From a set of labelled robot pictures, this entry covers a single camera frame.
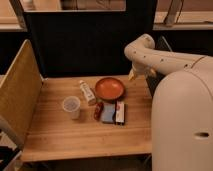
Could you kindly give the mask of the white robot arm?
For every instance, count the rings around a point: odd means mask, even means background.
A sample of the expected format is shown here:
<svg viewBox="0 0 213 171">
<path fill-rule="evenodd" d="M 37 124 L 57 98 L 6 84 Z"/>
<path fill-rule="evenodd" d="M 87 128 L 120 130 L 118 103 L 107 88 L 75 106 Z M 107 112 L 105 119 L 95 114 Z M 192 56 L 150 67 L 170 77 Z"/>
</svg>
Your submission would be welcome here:
<svg viewBox="0 0 213 171">
<path fill-rule="evenodd" d="M 148 34 L 124 54 L 131 80 L 164 75 L 152 100 L 152 171 L 213 171 L 213 57 L 157 50 Z"/>
</svg>

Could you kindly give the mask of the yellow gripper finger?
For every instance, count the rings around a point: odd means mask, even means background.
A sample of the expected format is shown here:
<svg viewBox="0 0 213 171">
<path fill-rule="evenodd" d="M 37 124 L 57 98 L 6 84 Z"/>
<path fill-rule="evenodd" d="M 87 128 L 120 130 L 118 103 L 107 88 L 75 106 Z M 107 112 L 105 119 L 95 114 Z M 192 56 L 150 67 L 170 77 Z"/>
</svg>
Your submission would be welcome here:
<svg viewBox="0 0 213 171">
<path fill-rule="evenodd" d="M 133 70 L 131 70 L 130 72 L 129 72 L 129 75 L 128 75 L 128 80 L 129 81 L 133 81 L 133 80 L 135 80 L 137 78 L 137 74 L 133 71 Z"/>
<path fill-rule="evenodd" d="M 148 76 L 153 77 L 153 78 L 156 78 L 156 77 L 157 77 L 157 73 L 156 73 L 156 71 L 155 71 L 154 69 L 151 68 L 151 69 L 149 70 Z"/>
</svg>

